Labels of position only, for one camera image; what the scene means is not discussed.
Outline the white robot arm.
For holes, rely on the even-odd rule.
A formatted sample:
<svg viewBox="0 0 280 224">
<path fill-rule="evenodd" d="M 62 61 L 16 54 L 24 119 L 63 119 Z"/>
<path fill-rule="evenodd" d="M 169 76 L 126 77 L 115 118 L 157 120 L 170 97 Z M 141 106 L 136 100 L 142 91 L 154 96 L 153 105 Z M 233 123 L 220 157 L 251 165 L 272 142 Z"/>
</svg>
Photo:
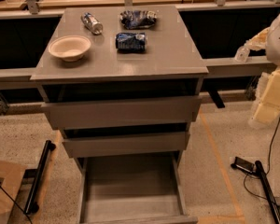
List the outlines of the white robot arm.
<svg viewBox="0 0 280 224">
<path fill-rule="evenodd" d="M 257 35 L 245 42 L 252 50 L 264 49 L 267 60 L 277 66 L 270 74 L 259 79 L 257 100 L 250 123 L 257 127 L 269 125 L 280 114 L 280 14 Z"/>
</svg>

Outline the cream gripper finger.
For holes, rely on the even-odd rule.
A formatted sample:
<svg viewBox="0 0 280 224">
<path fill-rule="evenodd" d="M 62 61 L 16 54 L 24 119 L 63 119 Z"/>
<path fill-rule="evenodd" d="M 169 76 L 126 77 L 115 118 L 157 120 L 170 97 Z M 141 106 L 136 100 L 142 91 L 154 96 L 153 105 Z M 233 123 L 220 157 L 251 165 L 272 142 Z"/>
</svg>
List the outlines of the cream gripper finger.
<svg viewBox="0 0 280 224">
<path fill-rule="evenodd" d="M 254 51 L 259 51 L 261 49 L 265 49 L 268 32 L 269 32 L 269 28 L 263 29 L 258 34 L 254 35 L 252 38 L 247 40 L 245 42 L 245 46 L 248 49 L 251 49 Z"/>
<path fill-rule="evenodd" d="M 250 125 L 269 125 L 280 115 L 280 68 L 262 73 L 252 104 Z"/>
</svg>

